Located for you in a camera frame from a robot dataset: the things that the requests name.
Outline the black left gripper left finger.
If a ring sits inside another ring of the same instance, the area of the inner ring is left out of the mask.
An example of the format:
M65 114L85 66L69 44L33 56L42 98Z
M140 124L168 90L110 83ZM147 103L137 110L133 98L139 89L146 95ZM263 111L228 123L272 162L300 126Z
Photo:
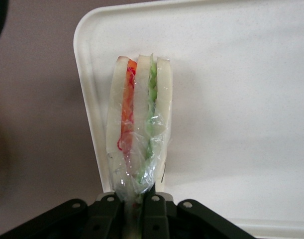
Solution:
M0 239L119 239L123 202L105 193L92 205L68 200L0 235Z

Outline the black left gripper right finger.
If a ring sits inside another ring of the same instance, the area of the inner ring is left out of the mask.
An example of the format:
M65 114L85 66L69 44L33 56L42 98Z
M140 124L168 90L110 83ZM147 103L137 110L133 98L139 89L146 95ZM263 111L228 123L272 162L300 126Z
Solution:
M145 194L143 239L253 239L254 236L196 200L175 205L171 195Z

